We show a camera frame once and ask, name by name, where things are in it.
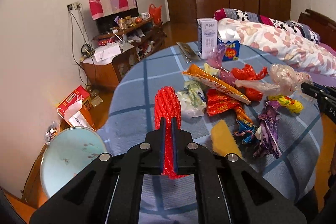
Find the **yellow wrapper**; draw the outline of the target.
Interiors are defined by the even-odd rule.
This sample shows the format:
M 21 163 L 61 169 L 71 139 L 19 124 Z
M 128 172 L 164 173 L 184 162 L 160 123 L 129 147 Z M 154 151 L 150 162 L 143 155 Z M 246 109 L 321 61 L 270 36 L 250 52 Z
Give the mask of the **yellow wrapper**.
M 300 113 L 304 106 L 298 100 L 292 99 L 288 96 L 278 95 L 278 96 L 269 96 L 268 100 L 277 101 L 281 107 L 288 109 L 292 113 Z

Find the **clear plastic bag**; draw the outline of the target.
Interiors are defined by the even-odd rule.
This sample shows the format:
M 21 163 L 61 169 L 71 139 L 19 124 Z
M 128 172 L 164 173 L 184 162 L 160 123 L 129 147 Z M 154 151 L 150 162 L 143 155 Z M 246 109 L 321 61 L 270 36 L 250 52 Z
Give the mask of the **clear plastic bag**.
M 301 90 L 302 84 L 313 85 L 310 74 L 297 72 L 289 65 L 272 64 L 269 70 L 271 83 L 264 83 L 257 80 L 236 80 L 238 88 L 252 88 L 266 96 L 291 96 L 294 92 Z

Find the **yellow sponge piece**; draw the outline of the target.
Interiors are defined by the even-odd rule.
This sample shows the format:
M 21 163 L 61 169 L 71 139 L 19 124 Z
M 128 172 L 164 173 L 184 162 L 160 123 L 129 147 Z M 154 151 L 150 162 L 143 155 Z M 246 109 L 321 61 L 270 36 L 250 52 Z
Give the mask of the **yellow sponge piece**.
M 224 120 L 218 121 L 211 129 L 211 140 L 213 151 L 218 155 L 225 157 L 234 153 L 238 157 L 242 157 L 242 153 Z

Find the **red foam fruit net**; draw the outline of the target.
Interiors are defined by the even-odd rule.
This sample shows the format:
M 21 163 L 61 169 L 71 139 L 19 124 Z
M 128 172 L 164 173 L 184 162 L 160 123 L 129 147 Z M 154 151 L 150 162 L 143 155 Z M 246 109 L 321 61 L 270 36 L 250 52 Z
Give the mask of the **red foam fruit net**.
M 183 178 L 183 175 L 178 175 L 174 171 L 173 162 L 173 137 L 171 121 L 173 118 L 177 119 L 178 129 L 181 128 L 181 103 L 175 90 L 171 86 L 165 86 L 157 91 L 154 97 L 154 126 L 158 130 L 161 118 L 165 118 L 166 129 L 164 136 L 164 161 L 163 161 L 163 175 L 169 179 Z

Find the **white green wrapper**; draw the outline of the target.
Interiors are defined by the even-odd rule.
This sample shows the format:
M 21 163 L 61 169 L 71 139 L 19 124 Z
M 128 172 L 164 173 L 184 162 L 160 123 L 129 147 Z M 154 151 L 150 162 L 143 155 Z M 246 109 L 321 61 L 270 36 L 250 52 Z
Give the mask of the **white green wrapper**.
M 183 118 L 198 118 L 204 115 L 207 107 L 206 98 L 200 83 L 194 80 L 185 81 L 184 89 L 176 92 L 181 105 Z

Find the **red orange snack wrapper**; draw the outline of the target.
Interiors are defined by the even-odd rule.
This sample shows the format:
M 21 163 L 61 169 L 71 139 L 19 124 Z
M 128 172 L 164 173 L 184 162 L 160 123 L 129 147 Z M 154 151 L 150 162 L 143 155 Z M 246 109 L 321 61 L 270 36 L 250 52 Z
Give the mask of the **red orange snack wrapper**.
M 228 110 L 234 110 L 236 113 L 240 114 L 243 112 L 242 105 L 238 100 L 216 89 L 209 89 L 206 93 L 206 98 L 206 112 L 210 117 L 224 113 Z

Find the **blue orange snack wrapper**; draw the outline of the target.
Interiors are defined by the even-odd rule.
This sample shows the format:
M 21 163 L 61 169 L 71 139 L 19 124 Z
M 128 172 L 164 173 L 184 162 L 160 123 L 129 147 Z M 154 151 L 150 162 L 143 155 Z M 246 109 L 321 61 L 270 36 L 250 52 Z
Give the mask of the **blue orange snack wrapper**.
M 236 123 L 238 124 L 238 130 L 234 132 L 234 136 L 241 137 L 243 144 L 250 143 L 255 138 L 257 126 L 246 115 L 241 106 L 235 106 L 234 111 L 236 113 Z

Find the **purple wrapper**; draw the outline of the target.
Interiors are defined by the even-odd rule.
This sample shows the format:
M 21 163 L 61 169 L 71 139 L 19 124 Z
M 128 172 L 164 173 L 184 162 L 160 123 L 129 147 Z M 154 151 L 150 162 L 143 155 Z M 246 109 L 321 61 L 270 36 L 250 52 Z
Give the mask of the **purple wrapper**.
M 280 114 L 277 112 L 281 107 L 278 101 L 266 101 L 262 113 L 259 115 L 259 126 L 261 139 L 254 152 L 254 157 L 272 155 L 278 159 L 282 153 L 278 145 L 278 120 Z

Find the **red plastic bag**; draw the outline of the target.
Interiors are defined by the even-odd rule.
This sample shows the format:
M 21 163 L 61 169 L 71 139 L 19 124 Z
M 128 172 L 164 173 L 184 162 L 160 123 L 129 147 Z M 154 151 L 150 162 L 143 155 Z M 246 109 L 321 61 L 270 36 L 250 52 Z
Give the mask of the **red plastic bag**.
M 231 70 L 231 73 L 237 80 L 247 80 L 247 81 L 258 81 L 263 79 L 268 73 L 267 73 L 267 67 L 264 67 L 260 73 L 256 73 L 254 68 L 246 64 L 244 65 L 244 68 L 238 69 L 233 68 Z M 252 101 L 252 102 L 260 102 L 263 98 L 263 94 L 260 91 L 254 90 L 252 88 L 244 88 L 246 97 Z

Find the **orange long snack wrapper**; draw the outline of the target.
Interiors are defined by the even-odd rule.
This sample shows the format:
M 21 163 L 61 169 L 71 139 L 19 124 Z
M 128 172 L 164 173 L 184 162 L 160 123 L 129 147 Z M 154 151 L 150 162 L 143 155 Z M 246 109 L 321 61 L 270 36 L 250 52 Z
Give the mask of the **orange long snack wrapper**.
M 247 105 L 251 104 L 251 101 L 242 92 L 238 91 L 224 81 L 216 78 L 215 76 L 212 76 L 195 64 L 190 65 L 186 71 L 182 71 L 182 74 L 190 77 L 193 80 L 199 81 L 210 88 L 216 89 L 217 91 L 222 92 L 237 101 Z

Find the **pink translucent plastic bag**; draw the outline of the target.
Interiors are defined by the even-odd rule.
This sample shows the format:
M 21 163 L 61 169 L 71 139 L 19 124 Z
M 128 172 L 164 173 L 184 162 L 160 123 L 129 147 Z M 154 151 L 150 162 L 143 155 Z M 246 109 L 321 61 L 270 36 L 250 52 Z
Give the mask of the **pink translucent plastic bag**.
M 215 72 L 210 73 L 211 75 L 231 86 L 234 86 L 236 78 L 230 71 L 222 67 L 225 51 L 226 45 L 223 43 L 218 44 L 217 47 L 211 52 L 210 57 L 207 59 L 206 63 L 215 70 Z

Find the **light blue trash bin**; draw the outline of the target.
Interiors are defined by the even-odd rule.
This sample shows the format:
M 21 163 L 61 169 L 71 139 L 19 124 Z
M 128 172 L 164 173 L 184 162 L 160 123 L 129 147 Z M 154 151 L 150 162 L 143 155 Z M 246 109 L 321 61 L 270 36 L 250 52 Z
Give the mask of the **light blue trash bin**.
M 40 178 L 45 195 L 52 197 L 106 151 L 103 140 L 89 128 L 72 127 L 62 131 L 42 157 Z

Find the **pink heart patterned quilt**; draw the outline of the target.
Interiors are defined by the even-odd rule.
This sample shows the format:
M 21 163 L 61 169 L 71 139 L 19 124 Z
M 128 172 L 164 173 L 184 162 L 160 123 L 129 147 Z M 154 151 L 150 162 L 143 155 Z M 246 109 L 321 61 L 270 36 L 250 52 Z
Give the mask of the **pink heart patterned quilt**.
M 226 28 L 238 33 L 241 44 L 274 55 L 294 69 L 335 77 L 335 56 L 306 38 L 261 23 L 218 21 L 219 30 Z

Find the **wooden bed headboard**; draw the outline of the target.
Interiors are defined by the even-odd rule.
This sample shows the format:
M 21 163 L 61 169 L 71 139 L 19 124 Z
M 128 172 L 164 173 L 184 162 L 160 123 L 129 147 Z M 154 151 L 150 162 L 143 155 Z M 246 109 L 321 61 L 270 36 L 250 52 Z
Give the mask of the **wooden bed headboard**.
M 298 22 L 308 25 L 314 32 L 319 34 L 320 42 L 322 44 L 326 44 L 335 50 L 336 26 L 334 20 L 319 12 L 306 9 L 305 12 L 300 14 Z

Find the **blue plaid tablecloth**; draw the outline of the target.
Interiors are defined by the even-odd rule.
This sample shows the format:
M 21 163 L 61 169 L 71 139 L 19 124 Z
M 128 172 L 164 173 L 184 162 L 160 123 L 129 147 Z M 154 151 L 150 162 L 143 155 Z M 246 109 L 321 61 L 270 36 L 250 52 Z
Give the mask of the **blue plaid tablecloth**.
M 183 90 L 189 68 L 179 48 L 168 47 L 136 64 L 122 79 L 112 98 L 107 122 L 98 130 L 112 155 L 126 153 L 154 130 L 154 97 L 170 86 Z M 292 97 L 303 104 L 294 114 L 280 108 L 278 145 L 281 156 L 255 158 L 254 147 L 240 145 L 243 159 L 288 200 L 297 202 L 313 189 L 315 166 L 321 152 L 323 126 L 315 100 L 296 92 Z M 197 223 L 194 178 L 171 180 L 146 175 L 143 179 L 140 223 Z

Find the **red cardboard box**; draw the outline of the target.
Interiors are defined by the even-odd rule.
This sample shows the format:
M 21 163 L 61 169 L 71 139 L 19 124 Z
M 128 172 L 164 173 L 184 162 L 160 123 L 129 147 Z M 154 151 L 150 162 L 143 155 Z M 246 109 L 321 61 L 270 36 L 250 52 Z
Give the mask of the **red cardboard box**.
M 90 110 L 92 107 L 91 95 L 81 85 L 60 102 L 56 108 L 57 114 L 63 118 L 68 107 L 77 101 L 82 101 L 87 110 Z

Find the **blue yellow snack box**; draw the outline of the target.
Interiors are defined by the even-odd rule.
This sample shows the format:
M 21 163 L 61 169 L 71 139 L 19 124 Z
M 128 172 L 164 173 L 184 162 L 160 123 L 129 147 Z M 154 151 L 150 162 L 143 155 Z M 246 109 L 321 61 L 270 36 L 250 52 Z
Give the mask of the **blue yellow snack box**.
M 228 40 L 223 42 L 220 38 L 217 39 L 218 44 L 225 44 L 226 50 L 224 52 L 224 56 L 222 61 L 233 61 L 239 58 L 240 52 L 240 42 L 239 40 Z

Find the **yellow bucket with bag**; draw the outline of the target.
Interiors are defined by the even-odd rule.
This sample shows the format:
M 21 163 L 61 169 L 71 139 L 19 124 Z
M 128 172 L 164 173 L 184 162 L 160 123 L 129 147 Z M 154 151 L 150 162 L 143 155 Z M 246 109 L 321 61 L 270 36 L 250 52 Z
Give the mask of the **yellow bucket with bag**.
M 45 131 L 45 143 L 49 145 L 59 134 L 60 125 L 58 122 L 53 121 Z

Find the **dark flat packet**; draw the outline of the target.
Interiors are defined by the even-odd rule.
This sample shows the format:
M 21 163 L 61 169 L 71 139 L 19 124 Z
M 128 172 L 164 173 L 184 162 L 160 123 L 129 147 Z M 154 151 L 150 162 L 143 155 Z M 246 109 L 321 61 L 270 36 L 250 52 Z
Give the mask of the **dark flat packet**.
M 177 46 L 179 47 L 179 50 L 187 63 L 200 60 L 199 56 L 187 43 L 177 42 Z

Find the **white flat box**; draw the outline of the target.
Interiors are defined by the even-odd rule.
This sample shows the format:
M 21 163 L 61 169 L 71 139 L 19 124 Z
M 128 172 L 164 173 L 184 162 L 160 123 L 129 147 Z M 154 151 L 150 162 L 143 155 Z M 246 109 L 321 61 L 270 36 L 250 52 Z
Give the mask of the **white flat box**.
M 118 43 L 113 43 L 105 46 L 99 46 L 94 50 L 94 59 L 100 62 L 110 59 L 114 56 L 121 54 L 121 49 Z

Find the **wooden tv cabinet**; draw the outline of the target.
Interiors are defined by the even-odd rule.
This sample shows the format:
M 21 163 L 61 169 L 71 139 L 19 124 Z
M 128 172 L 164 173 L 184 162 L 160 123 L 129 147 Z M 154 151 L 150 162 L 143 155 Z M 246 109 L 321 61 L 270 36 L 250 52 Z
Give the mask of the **wooden tv cabinet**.
M 152 19 L 144 20 L 127 30 L 96 38 L 106 45 L 118 43 L 121 54 L 100 62 L 90 56 L 81 65 L 93 86 L 113 90 L 134 65 L 160 50 L 165 37 L 162 23 L 155 25 Z

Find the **white milk carton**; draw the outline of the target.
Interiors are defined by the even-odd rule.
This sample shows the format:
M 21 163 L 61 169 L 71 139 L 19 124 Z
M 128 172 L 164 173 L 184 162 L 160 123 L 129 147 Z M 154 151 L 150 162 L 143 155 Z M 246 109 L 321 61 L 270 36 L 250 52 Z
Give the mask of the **white milk carton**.
M 208 59 L 217 48 L 218 21 L 213 18 L 197 19 L 198 52 L 201 59 Z

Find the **white mug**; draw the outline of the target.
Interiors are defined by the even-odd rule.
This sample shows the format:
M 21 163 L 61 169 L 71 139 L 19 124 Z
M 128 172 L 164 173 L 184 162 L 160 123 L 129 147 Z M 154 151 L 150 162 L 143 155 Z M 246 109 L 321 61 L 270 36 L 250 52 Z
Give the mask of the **white mug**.
M 142 18 L 142 20 L 148 20 L 148 19 L 151 18 L 151 14 L 148 13 L 148 12 L 143 12 L 143 13 L 141 14 L 141 18 Z

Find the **orange plastic bag on cabinet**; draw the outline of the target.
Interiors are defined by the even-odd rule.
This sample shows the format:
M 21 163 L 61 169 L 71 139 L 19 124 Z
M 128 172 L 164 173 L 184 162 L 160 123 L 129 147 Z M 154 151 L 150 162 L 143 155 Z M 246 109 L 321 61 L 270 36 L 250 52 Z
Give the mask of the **orange plastic bag on cabinet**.
M 162 6 L 156 7 L 154 4 L 149 6 L 149 14 L 153 18 L 154 24 L 160 24 L 162 19 Z

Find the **red white cloth cover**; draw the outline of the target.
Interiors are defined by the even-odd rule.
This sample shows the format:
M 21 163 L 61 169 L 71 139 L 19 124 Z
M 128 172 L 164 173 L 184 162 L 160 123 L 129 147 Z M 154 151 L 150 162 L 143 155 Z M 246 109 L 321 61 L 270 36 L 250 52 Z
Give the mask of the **red white cloth cover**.
M 112 14 L 137 8 L 136 0 L 89 0 L 92 19 L 97 20 Z

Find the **wall power socket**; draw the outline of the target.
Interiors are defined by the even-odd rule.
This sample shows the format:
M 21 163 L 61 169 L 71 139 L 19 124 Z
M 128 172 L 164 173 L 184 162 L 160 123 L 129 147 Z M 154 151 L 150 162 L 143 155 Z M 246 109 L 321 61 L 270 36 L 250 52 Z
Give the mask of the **wall power socket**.
M 68 11 L 78 10 L 79 8 L 80 8 L 80 2 L 74 2 L 74 3 L 67 5 Z

